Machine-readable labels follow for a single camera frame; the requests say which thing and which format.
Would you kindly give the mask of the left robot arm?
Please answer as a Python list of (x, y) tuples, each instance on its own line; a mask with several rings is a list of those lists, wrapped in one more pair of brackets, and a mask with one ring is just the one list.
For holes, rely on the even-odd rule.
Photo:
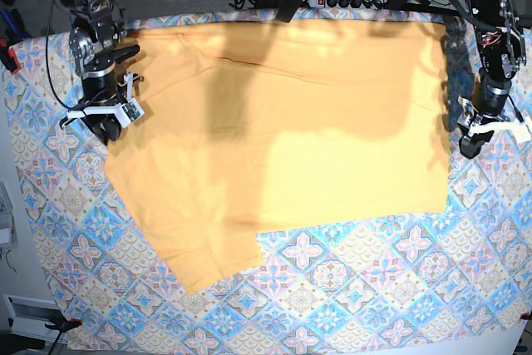
[[(297, 8), (308, 0), (278, 0), (277, 21), (267, 33), (255, 33), (251, 35), (250, 45), (237, 44), (229, 39), (225, 43), (222, 61), (236, 62), (236, 56), (230, 55), (229, 45), (236, 45), (236, 50), (259, 51), (259, 60), (270, 53), (273, 48), (273, 40), (280, 39), (278, 30), (281, 27), (295, 27), (291, 23)], [(495, 133), (489, 129), (496, 122), (505, 121), (503, 109), (508, 99), (514, 107), (519, 124), (524, 120), (519, 110), (510, 97), (511, 80), (519, 70), (521, 64), (526, 63), (526, 51), (524, 39), (522, 39), (522, 26), (517, 22), (513, 0), (468, 0), (466, 11), (458, 0), (449, 0), (463, 20), (466, 20), (474, 28), (477, 49), (482, 62), (479, 72), (480, 84), (478, 84), (471, 96), (460, 98), (463, 111), (457, 117), (457, 126), (461, 137), (459, 148), (461, 154), (467, 159), (473, 159), (480, 154), (482, 146), (489, 143)], [(392, 50), (399, 50), (398, 45), (390, 45), (391, 39), (398, 34), (385, 33), (384, 27), (370, 30), (372, 37), (385, 45), (382, 51), (371, 50), (369, 47), (362, 48), (362, 39), (357, 39), (354, 45), (347, 45), (348, 50), (354, 50), (354, 56), (361, 56), (361, 61), (347, 56), (340, 56), (340, 61), (347, 61), (347, 67), (340, 67), (339, 76), (346, 77), (349, 74), (355, 78), (391, 78), (392, 83), (398, 83), (400, 61), (413, 62), (414, 56), (406, 54), (406, 47), (401, 49), (402, 59), (393, 56)], [(258, 68), (258, 62), (243, 64), (247, 66), (252, 76)], [(228, 83), (229, 78), (214, 78), (214, 89), (208, 90), (206, 102), (205, 124), (209, 137), (214, 140), (236, 139), (246, 136), (250, 127), (247, 111), (247, 99), (249, 97), (250, 77), (244, 79), (244, 83), (229, 84), (228, 90), (222, 90), (222, 83)], [(376, 84), (363, 83), (361, 88), (348, 88), (348, 94), (354, 95), (354, 100), (340, 101), (340, 106), (328, 107), (325, 101), (319, 101), (317, 106), (303, 108), (304, 116), (310, 118), (310, 122), (318, 122), (318, 117), (334, 117), (332, 122), (340, 121), (340, 116), (347, 117), (348, 128), (357, 128), (358, 133), (369, 138), (383, 138), (395, 135), (403, 120), (406, 111), (400, 109), (404, 101), (393, 100), (399, 95), (398, 89), (378, 89)]]

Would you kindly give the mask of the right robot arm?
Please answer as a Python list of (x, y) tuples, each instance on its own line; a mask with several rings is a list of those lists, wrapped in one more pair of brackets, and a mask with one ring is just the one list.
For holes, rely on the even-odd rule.
[(81, 121), (103, 144), (117, 141), (121, 132), (145, 112), (134, 98), (134, 85), (143, 77), (116, 68), (138, 55), (137, 44), (123, 47), (126, 11), (119, 0), (59, 0), (69, 12), (68, 46), (75, 73), (81, 79), (82, 97), (66, 108), (64, 127)]

